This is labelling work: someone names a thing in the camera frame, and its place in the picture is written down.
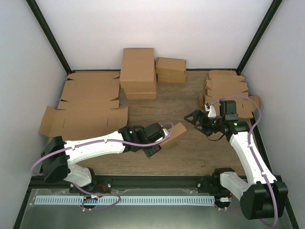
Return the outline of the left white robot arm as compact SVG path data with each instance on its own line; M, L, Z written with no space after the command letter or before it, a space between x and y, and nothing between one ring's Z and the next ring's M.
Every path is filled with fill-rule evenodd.
M143 151L152 157L161 150L160 144L171 136L159 123L147 127L125 126L108 135L64 141L61 136L53 138L41 153L44 181L52 184L70 182L79 191L88 193L98 190L98 181L92 168L81 167L78 163L87 159Z

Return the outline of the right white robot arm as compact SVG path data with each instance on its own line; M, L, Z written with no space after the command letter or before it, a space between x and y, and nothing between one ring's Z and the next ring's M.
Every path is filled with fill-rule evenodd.
M253 139L248 123L239 120L234 100L219 101L220 114L216 114L213 103L205 104L205 112L195 110L184 120L206 137L222 133L226 137L245 171L246 179L240 178L229 167L216 168L211 175L204 176L201 189L212 192L219 199L217 207L226 208L225 194L232 194L240 202L246 219L269 219L274 222L283 215L288 188L278 181L266 166Z

